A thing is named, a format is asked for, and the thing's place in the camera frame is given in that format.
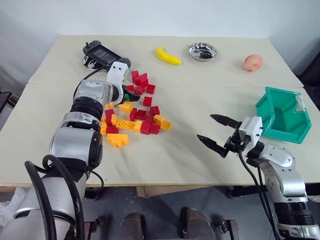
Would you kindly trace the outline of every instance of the robotic arm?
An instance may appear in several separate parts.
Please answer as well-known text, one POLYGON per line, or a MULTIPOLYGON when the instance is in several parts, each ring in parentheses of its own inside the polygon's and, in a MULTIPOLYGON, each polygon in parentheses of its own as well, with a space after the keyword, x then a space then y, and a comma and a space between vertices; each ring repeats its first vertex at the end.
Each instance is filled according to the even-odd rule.
MULTIPOLYGON (((107 103, 123 101, 122 83, 128 65, 114 61, 106 81, 84 79, 76 88, 73 105, 50 143, 50 154, 67 168, 81 200, 85 197, 86 181, 90 171, 102 159, 101 117, 107 103)), ((56 238, 75 239, 75 210, 73 199, 64 178, 51 165, 41 178, 51 206, 56 238)), ((3 229, 0 240, 44 240, 44 220, 35 188, 31 188, 10 221, 3 229)))
POLYGON ((259 141, 263 131, 261 117, 246 117, 243 122, 222 115, 211 115, 218 123, 235 129, 224 147, 205 136, 197 135, 208 148, 225 158, 229 151, 242 152, 247 163, 261 168, 265 185, 274 202, 278 230, 286 239, 320 240, 320 229, 308 207, 305 182, 296 169, 296 159, 286 149, 259 141))

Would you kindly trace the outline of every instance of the metal bowl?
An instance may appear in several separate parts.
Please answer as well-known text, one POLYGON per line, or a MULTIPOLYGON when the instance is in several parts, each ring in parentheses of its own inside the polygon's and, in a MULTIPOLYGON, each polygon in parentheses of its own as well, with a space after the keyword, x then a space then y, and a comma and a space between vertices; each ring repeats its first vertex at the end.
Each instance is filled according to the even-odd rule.
POLYGON ((200 62, 207 62, 214 58, 217 50, 208 43, 196 42, 189 46, 189 53, 194 59, 200 62))

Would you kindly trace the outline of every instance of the teal storage bin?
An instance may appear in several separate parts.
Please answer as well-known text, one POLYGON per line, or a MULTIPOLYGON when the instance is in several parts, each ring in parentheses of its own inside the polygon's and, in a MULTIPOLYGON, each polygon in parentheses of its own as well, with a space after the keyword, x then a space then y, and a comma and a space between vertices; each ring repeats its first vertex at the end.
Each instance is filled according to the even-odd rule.
POLYGON ((255 107, 265 137, 301 144, 311 128, 301 93, 267 86, 255 107))

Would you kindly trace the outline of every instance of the white tabletop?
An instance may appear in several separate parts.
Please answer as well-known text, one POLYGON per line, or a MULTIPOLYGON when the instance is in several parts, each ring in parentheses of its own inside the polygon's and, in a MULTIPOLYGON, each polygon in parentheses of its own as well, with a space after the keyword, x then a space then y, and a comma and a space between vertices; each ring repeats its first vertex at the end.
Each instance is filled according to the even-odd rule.
MULTIPOLYGON (((88 71, 79 62, 82 56, 82 45, 81 47, 79 45, 80 50, 76 51, 70 40, 81 39, 84 42, 85 38, 85 36, 60 37, 30 80, 31 83, 26 86, 18 104, 0 132, 0 185, 23 186, 31 183, 24 162, 30 160, 41 165, 42 157, 49 153, 49 142, 63 116, 70 110, 75 87, 81 77, 88 74, 88 71), (63 55, 57 52, 58 49, 61 50, 59 46, 71 47, 65 48, 64 56, 69 61, 61 60, 65 63, 64 67, 61 66, 61 61, 57 61, 57 57, 63 55), (72 60, 72 55, 77 56, 76 61, 72 60)), ((93 39, 108 39, 108 36, 89 36, 87 38, 88 41, 91 41, 93 39)), ((128 43, 132 43, 136 38, 145 41, 146 46, 151 46, 150 42, 152 41, 156 42, 155 46, 159 44, 155 37, 119 37, 122 39, 122 41, 119 40, 120 45, 115 47, 113 44, 116 43, 113 41, 113 48, 110 48, 115 51, 116 49, 120 50, 123 42, 126 42, 125 39, 128 43)), ((175 39, 177 38, 169 37, 166 43, 172 46, 169 43, 175 39)), ((189 38, 179 39, 183 44, 195 41, 194 38, 192 40, 189 38)), ((222 38, 205 38, 207 42, 211 40, 212 43, 216 43, 216 39, 221 40, 222 38)), ((238 40, 240 43, 261 42, 263 49, 270 44, 266 39, 235 39, 236 42, 238 40)), ((216 47, 218 50, 222 49, 217 44, 216 47)), ((257 72, 242 72, 242 70, 230 66, 231 69, 235 68, 235 71, 239 72, 238 81, 234 79, 221 81, 219 78, 208 80, 212 75, 209 71, 215 65, 222 65, 219 61, 224 62, 226 66, 229 58, 225 60, 222 57, 217 58, 216 62, 212 62, 212 65, 209 65, 208 62, 204 63, 209 73, 202 71, 202 77, 197 77, 193 71, 196 71, 198 67, 188 71, 194 67, 193 64, 198 65, 198 62, 187 60, 186 57, 185 59, 181 58, 185 62, 182 66, 171 66, 159 62, 156 58, 153 59, 151 51, 153 49, 144 50, 144 55, 136 57, 126 55, 125 57, 131 59, 132 70, 139 70, 141 73, 148 72, 150 82, 157 85, 153 102, 155 105, 159 105, 161 115, 172 122, 172 128, 169 132, 162 131, 158 135, 144 135, 122 130, 122 133, 129 134, 130 143, 120 149, 107 144, 106 138, 103 137, 102 162, 96 171, 104 178, 105 185, 251 185, 251 177, 234 153, 229 153, 223 159, 217 153, 206 148, 196 135, 210 137, 218 144, 223 145, 234 130, 215 122, 209 117, 209 114, 221 114, 238 121, 242 121, 247 116, 255 116, 255 104, 264 95, 265 89, 260 85, 241 87, 239 82, 241 81, 242 85, 249 84, 249 81, 254 80, 253 75, 255 75, 255 84, 265 82, 267 79, 260 75, 260 72, 265 71, 265 74, 272 75, 272 71, 270 69, 264 70, 262 67, 257 72), (142 66, 138 64, 140 63, 139 59, 149 59, 149 61, 143 60, 142 66), (184 68, 186 72, 177 70, 180 67, 184 68), (172 73, 177 72, 170 77, 167 75, 166 69, 172 73), (190 77, 192 73, 195 76, 193 81, 190 77)), ((281 62, 283 72, 287 72, 287 66, 284 65, 278 53, 272 47, 268 52, 265 54, 270 58, 279 58, 278 61, 281 62)), ((274 67, 277 67, 277 71, 281 71, 281 67, 278 65, 274 67)), ((232 74, 226 73, 225 79, 231 78, 232 74)), ((300 83, 296 81, 292 73, 281 73, 281 75, 287 77, 282 81, 270 80, 272 84, 265 82, 263 86, 280 88, 280 84, 284 85, 284 82, 287 82, 287 85, 291 84, 291 86, 282 86, 281 88, 302 93, 312 127, 302 144, 265 137, 260 140, 265 144, 270 143, 290 150, 296 158, 296 167, 305 182, 320 182, 320 112, 304 89, 299 87, 300 83)), ((100 73, 94 78, 104 80, 106 74, 100 73)), ((130 77, 128 77, 124 84, 130 84, 130 82, 130 77)), ((145 109, 141 102, 134 104, 139 109, 145 109)), ((119 116, 123 119, 129 119, 125 113, 121 113, 119 116)), ((87 183, 99 184, 99 180, 93 176, 87 183)))

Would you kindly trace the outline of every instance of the banana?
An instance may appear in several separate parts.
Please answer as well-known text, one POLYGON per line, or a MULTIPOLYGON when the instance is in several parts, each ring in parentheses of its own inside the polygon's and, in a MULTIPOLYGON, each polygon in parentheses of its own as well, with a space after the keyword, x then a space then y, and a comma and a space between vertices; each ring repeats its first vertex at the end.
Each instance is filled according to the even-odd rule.
POLYGON ((158 46, 155 49, 156 56, 161 59, 162 61, 173 64, 173 65, 179 65, 181 64, 181 60, 173 55, 170 55, 169 53, 164 51, 164 46, 158 46))

